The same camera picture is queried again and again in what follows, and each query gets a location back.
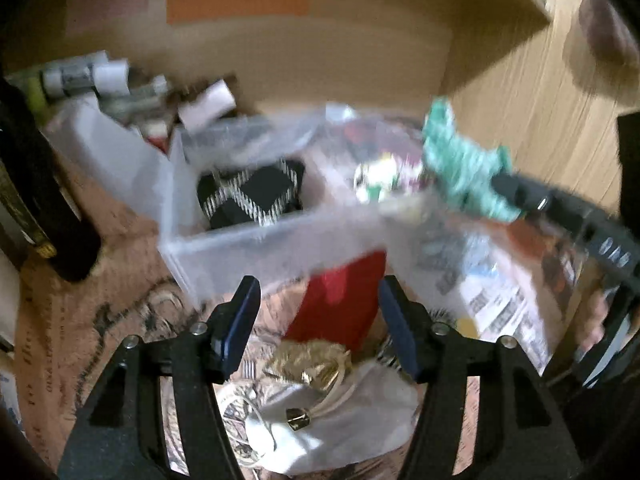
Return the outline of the clear plastic storage box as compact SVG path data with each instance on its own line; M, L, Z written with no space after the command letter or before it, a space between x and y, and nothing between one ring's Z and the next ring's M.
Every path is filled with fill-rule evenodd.
M274 289L377 249L390 238L390 216L356 199L357 166L346 129L349 107L307 114L229 119L199 133L179 130L169 148L170 174L160 217L160 254L194 304L232 292L253 275ZM198 181L216 170L257 169L285 159L305 166L299 211L259 224L212 228L198 200Z

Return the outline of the black pouch with chain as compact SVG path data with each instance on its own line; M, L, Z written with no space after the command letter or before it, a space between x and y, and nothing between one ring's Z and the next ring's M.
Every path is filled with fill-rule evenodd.
M231 171L214 169L200 177L196 196L212 230L244 223L271 226L303 209L299 194L305 172L304 163L295 158Z

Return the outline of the dark wine bottle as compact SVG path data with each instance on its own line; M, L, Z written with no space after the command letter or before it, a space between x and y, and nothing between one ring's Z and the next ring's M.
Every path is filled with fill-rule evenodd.
M83 281L101 237L70 194L24 94L1 81L1 203L26 242L65 281Z

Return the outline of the stack of newspapers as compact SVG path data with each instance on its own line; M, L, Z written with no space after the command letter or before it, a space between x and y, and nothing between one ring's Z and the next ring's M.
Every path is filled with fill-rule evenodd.
M58 103L93 96L107 114L127 117L156 103L171 90L169 80L151 76L130 65L126 58L110 58L105 51L61 58L6 75L6 81L20 90L36 121L51 117Z

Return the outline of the white drawstring pouch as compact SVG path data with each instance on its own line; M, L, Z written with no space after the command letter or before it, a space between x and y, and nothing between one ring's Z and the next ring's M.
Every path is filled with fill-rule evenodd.
M239 465L297 476L377 458L412 437L419 389L396 366L358 363L341 344L284 340L218 408Z

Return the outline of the orange sticky note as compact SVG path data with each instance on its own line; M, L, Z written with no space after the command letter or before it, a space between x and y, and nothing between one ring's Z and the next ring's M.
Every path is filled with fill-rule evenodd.
M169 25L309 13L310 0L166 0Z

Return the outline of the pink curtain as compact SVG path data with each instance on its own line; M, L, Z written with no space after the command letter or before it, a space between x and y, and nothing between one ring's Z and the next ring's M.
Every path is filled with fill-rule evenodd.
M608 0L582 0L578 23L596 58L638 70L638 44Z

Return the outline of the small white box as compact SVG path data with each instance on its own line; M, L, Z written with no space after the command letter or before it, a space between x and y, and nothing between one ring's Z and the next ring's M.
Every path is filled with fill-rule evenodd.
M178 118L186 131L198 132L235 109L235 98L228 84L219 79L201 92L194 101L180 104Z

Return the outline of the green fabric scrunchie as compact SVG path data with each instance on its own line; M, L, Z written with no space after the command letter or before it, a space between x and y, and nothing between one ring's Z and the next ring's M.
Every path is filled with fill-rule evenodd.
M512 172L508 149L499 145L485 150L462 136L447 98L432 101L422 134L424 165L435 175L439 195L450 208L504 223L521 215L491 186L493 176Z

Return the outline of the white plastic sheet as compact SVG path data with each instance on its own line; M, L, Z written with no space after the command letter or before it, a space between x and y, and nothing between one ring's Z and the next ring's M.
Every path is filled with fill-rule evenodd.
M43 134L52 148L137 214L160 221L167 156L100 111L94 96L55 105Z

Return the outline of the vintage print table mat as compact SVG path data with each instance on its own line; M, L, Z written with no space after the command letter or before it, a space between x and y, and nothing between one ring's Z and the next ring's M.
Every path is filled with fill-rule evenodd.
M208 318L217 296L191 302L157 250L157 224L115 200L70 162L62 179L102 237L98 261L78 284L37 256L21 270L16 382L27 439L51 468L76 413L120 342L170 338Z

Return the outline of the yellow ball with chain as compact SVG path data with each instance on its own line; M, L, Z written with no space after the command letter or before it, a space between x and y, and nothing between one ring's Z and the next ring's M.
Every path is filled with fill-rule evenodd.
M474 320L472 318L468 318L467 316L457 318L456 322L454 322L454 328L465 338L480 338L480 333L477 330L477 326Z

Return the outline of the red fabric pouch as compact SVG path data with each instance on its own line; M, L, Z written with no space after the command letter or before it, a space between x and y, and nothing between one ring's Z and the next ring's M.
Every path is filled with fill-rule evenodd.
M314 274L284 339L325 340L359 351L378 315L378 284L385 269L386 251L375 250Z

